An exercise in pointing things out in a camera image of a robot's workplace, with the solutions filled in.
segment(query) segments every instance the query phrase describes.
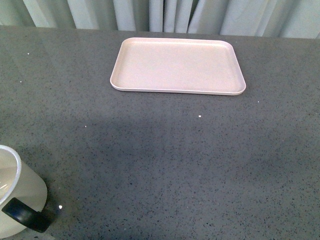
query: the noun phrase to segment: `cup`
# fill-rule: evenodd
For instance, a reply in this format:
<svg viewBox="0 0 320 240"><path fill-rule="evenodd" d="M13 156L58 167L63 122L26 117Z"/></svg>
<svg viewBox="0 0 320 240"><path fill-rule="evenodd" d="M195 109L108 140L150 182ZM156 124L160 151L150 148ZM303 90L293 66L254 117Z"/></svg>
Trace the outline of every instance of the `cup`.
<svg viewBox="0 0 320 240"><path fill-rule="evenodd" d="M25 228L43 233L50 224L40 213L46 200L45 182L15 150L0 145L0 239Z"/></svg>

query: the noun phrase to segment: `curtain fold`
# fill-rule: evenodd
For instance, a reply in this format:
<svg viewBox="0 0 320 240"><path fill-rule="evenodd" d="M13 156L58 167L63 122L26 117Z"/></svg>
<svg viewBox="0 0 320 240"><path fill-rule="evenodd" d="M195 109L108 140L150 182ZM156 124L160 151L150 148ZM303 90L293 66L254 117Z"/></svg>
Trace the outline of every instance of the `curtain fold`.
<svg viewBox="0 0 320 240"><path fill-rule="evenodd" d="M320 0L0 0L0 25L320 38Z"/></svg>

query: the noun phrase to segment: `curtain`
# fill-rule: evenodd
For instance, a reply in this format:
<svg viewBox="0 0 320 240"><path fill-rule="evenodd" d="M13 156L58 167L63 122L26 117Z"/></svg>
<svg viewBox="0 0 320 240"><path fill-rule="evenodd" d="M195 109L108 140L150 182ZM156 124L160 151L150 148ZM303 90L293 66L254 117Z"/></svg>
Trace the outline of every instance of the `curtain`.
<svg viewBox="0 0 320 240"><path fill-rule="evenodd" d="M1 0L0 25L320 39L320 0Z"/></svg>

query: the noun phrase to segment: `mug rim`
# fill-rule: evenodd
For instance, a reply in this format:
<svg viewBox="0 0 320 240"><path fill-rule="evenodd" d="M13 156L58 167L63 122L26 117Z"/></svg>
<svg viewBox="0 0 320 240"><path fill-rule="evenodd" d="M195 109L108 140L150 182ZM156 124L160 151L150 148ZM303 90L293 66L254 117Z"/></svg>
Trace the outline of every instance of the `mug rim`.
<svg viewBox="0 0 320 240"><path fill-rule="evenodd" d="M11 148L9 146L5 146L5 145L0 145L0 150L6 150L14 156L14 158L16 160L16 168L17 168L14 180L13 180L9 190L0 199L0 206L1 206L9 198L9 196L12 194L15 187L17 186L17 183L18 183L20 175L21 175L22 162L21 162L21 158L20 158L19 154L13 148Z"/></svg>

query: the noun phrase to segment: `table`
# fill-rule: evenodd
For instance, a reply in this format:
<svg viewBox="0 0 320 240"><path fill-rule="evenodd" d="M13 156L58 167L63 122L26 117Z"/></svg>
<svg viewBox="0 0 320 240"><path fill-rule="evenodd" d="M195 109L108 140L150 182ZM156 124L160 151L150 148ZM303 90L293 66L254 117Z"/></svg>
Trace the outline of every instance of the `table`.
<svg viewBox="0 0 320 240"><path fill-rule="evenodd" d="M121 92L130 37L223 40L238 96ZM0 144L48 187L8 240L317 239L320 40L0 27Z"/></svg>

